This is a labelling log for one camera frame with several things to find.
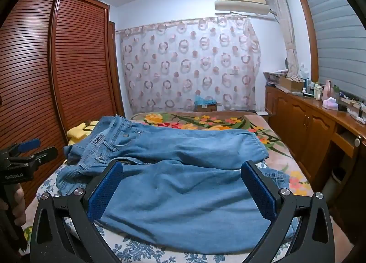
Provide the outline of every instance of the jeans pocket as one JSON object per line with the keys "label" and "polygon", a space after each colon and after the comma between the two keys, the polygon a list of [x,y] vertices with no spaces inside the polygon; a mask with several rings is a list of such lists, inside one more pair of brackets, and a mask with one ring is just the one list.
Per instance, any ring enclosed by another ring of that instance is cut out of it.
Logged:
{"label": "jeans pocket", "polygon": [[143,133],[140,130],[126,130],[124,134],[121,134],[117,137],[115,143],[113,144],[113,147],[124,147],[129,145],[132,141],[136,140],[140,137],[140,135]]}

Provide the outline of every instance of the human hand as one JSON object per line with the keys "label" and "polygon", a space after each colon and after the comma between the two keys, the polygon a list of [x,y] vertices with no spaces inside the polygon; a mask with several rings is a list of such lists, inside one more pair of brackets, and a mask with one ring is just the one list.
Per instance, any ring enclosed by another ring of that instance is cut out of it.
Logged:
{"label": "human hand", "polygon": [[[25,200],[24,200],[24,191],[20,184],[16,184],[16,191],[14,193],[14,200],[17,202],[17,206],[13,209],[13,215],[15,217],[14,223],[17,226],[22,226],[25,224],[26,216],[25,216]],[[8,205],[0,198],[0,209],[7,210]]]}

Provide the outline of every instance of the blue denim jeans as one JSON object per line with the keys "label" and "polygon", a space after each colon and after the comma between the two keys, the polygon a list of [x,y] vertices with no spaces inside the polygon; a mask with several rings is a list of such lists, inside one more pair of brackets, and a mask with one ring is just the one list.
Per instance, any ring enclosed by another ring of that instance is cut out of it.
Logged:
{"label": "blue denim jeans", "polygon": [[[56,180],[63,195],[85,187],[113,159],[132,163],[123,165],[123,180],[98,221],[115,232],[186,252],[218,254],[253,249],[270,225],[241,180],[243,162],[268,157],[248,131],[177,130],[103,117],[65,154],[70,165]],[[279,188],[288,187],[283,172],[261,172]]]}

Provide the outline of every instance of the gray roller blind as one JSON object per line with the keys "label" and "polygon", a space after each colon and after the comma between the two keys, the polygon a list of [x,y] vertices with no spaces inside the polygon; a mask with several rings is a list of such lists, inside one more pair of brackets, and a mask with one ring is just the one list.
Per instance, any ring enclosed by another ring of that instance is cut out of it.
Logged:
{"label": "gray roller blind", "polygon": [[319,81],[366,99],[366,31],[346,0],[307,0],[318,45]]}

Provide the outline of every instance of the floral bed sheet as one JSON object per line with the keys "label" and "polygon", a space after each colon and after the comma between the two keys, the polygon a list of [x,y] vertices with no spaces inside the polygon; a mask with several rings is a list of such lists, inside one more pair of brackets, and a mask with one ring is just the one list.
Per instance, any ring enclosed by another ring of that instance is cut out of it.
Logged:
{"label": "floral bed sheet", "polygon": [[[261,167],[270,167],[281,170],[290,175],[290,190],[296,195],[312,195],[309,182],[301,172],[295,160],[291,157],[288,148],[281,142],[277,135],[270,129],[266,121],[259,115],[247,112],[209,112],[209,113],[143,113],[137,114],[131,120],[157,127],[170,127],[189,130],[227,130],[240,128],[253,132],[266,146],[269,158],[257,164]],[[58,168],[38,189],[39,199],[44,192],[52,196],[60,195],[56,187]],[[76,234],[71,219],[66,219],[66,224],[72,233]],[[125,233],[113,233],[96,225],[100,235],[107,242],[112,251],[122,261],[127,263],[141,261],[143,263],[238,263],[243,262],[247,253],[204,255],[184,253],[168,249],[164,246],[152,245],[131,237]],[[24,234],[30,241],[32,226],[25,225]],[[290,243],[283,244],[274,261],[284,257]]]}

